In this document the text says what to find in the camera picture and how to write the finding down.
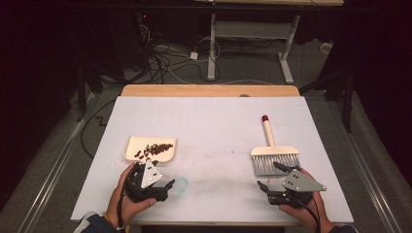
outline brush bristles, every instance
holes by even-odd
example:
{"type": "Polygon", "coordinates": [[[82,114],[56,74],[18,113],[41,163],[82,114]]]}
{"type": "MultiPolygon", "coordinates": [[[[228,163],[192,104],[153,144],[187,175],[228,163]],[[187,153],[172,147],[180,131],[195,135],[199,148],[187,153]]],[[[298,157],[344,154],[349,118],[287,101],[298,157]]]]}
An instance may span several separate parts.
{"type": "Polygon", "coordinates": [[[288,173],[283,172],[273,165],[273,162],[282,163],[285,166],[294,167],[300,166],[298,156],[293,154],[276,154],[276,155],[255,155],[252,156],[255,164],[255,173],[258,177],[264,176],[287,176],[288,173]]]}

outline hand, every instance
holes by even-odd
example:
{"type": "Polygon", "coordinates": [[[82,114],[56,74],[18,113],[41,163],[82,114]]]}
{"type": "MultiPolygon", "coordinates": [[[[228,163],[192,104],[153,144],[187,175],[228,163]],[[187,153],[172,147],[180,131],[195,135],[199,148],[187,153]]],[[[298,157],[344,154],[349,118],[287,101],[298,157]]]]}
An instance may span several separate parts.
{"type": "MultiPolygon", "coordinates": [[[[300,171],[306,176],[313,179],[313,177],[303,168],[300,168],[300,171]]],[[[318,217],[321,224],[322,233],[327,233],[333,228],[333,224],[327,218],[324,199],[322,199],[321,193],[319,191],[313,192],[313,199],[308,203],[307,207],[318,217]]],[[[279,210],[285,212],[290,216],[296,217],[304,226],[312,229],[313,232],[316,232],[316,221],[306,209],[295,209],[289,205],[280,205],[279,210]]]]}
{"type": "MultiPolygon", "coordinates": [[[[134,163],[130,164],[121,174],[118,186],[113,191],[106,211],[107,220],[113,225],[113,227],[115,227],[115,229],[118,227],[117,206],[120,200],[121,188],[123,187],[123,183],[126,180],[127,175],[131,170],[133,170],[133,167],[134,163]]],[[[127,195],[125,195],[121,205],[121,218],[123,219],[124,225],[128,224],[136,214],[143,212],[150,206],[154,205],[155,202],[156,200],[154,198],[149,198],[142,202],[134,203],[127,195]]]]}

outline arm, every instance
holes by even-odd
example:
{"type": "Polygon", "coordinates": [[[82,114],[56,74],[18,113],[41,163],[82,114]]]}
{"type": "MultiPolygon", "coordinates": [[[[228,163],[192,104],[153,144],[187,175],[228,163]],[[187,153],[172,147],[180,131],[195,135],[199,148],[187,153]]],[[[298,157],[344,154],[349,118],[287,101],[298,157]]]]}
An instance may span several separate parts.
{"type": "MultiPolygon", "coordinates": [[[[301,172],[308,177],[313,177],[305,171],[303,168],[300,169],[301,172]]],[[[355,233],[358,232],[353,226],[345,225],[341,227],[333,226],[330,220],[327,218],[324,199],[322,199],[321,193],[319,191],[313,192],[313,199],[308,203],[307,207],[317,215],[320,225],[321,233],[355,233]]],[[[316,232],[316,221],[305,209],[295,209],[289,205],[280,205],[279,210],[285,212],[286,214],[293,216],[300,220],[300,222],[311,229],[313,232],[316,232]]]]}
{"type": "MultiPolygon", "coordinates": [[[[120,176],[118,186],[112,193],[110,198],[107,211],[104,216],[99,216],[97,213],[91,212],[87,213],[81,220],[80,224],[74,231],[74,233],[81,232],[116,232],[118,230],[118,202],[122,196],[121,190],[124,184],[124,180],[127,175],[133,169],[134,164],[130,164],[126,170],[120,176]]],[[[122,197],[121,202],[121,218],[123,219],[124,225],[127,225],[131,219],[140,212],[145,211],[152,205],[154,205],[156,200],[154,198],[149,198],[142,202],[134,203],[127,195],[122,197]]]]}

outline table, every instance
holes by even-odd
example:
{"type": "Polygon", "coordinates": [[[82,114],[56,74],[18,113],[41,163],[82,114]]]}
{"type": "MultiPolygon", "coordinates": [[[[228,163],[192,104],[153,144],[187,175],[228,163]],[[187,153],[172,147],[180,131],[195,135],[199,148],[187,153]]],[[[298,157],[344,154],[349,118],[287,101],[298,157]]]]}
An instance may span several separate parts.
{"type": "MultiPolygon", "coordinates": [[[[305,6],[315,5],[317,7],[342,6],[343,0],[218,0],[209,1],[212,4],[237,3],[237,4],[261,4],[261,5],[290,5],[305,6]]],[[[296,32],[300,16],[294,16],[292,23],[269,23],[269,22],[245,22],[245,21],[218,21],[216,14],[212,14],[210,32],[210,55],[208,63],[207,79],[215,79],[216,65],[216,37],[242,37],[262,39],[286,39],[285,49],[278,53],[279,63],[284,74],[286,83],[293,84],[291,69],[288,65],[288,55],[291,50],[294,33],[296,32]]]]}
{"type": "Polygon", "coordinates": [[[261,116],[269,115],[279,146],[298,148],[300,164],[328,191],[334,223],[353,222],[305,99],[294,86],[128,85],[118,98],[71,216],[102,213],[128,162],[130,135],[177,138],[173,160],[157,165],[169,198],[131,223],[154,225],[271,225],[299,222],[270,206],[257,181],[284,190],[279,178],[257,178],[250,151],[266,144],[261,116]]]}

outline white plug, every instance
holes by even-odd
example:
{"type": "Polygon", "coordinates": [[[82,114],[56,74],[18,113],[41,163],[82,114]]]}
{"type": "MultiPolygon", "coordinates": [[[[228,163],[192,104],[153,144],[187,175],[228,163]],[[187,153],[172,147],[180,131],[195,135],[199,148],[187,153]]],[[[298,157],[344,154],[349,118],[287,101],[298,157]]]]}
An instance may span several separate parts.
{"type": "Polygon", "coordinates": [[[197,60],[197,52],[193,51],[190,53],[190,59],[197,60]]]}

